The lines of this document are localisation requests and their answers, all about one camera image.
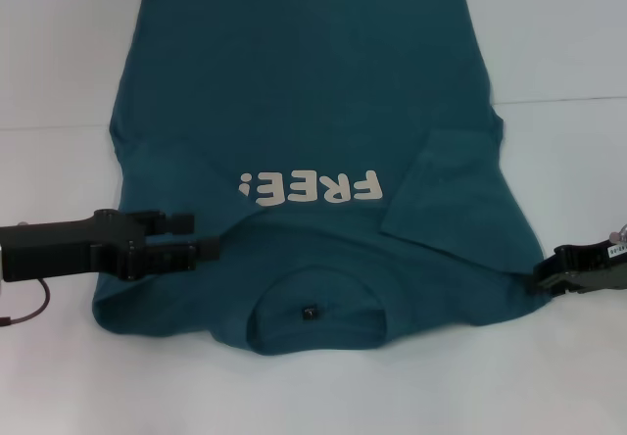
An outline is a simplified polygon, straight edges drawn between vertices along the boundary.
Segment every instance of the teal t-shirt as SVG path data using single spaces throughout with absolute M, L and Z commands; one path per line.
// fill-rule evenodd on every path
M 549 299 L 465 0 L 142 0 L 111 133 L 121 210 L 221 237 L 192 272 L 101 275 L 114 332 L 365 349 Z

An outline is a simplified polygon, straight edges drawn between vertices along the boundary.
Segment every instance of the white table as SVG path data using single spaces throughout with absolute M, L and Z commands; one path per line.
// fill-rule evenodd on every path
M 627 221 L 627 0 L 468 2 L 506 120 L 503 168 L 543 247 L 605 239 Z M 107 122 L 138 5 L 0 0 L 0 224 L 116 204 Z M 205 334 L 109 334 L 91 317 L 94 276 L 49 283 L 43 316 L 0 329 L 1 433 L 627 431 L 627 292 L 377 351 L 263 358 Z M 5 284 L 0 315 L 41 299 L 37 283 Z

